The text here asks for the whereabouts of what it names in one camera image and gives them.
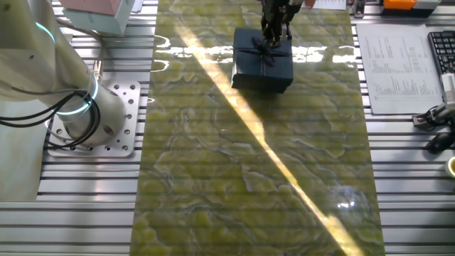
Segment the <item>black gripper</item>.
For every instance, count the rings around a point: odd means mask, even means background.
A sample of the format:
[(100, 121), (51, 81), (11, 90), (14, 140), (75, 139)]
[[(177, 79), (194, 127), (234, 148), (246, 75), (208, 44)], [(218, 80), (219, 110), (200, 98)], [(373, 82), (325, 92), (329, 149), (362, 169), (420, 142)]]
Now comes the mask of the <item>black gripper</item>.
[[(295, 6), (290, 4), (290, 0), (261, 0), (262, 4), (262, 43), (273, 48), (280, 47), (281, 42), (291, 40), (289, 22), (295, 15)], [(268, 24), (281, 23), (281, 31), (278, 39), (274, 42), (273, 30)]]

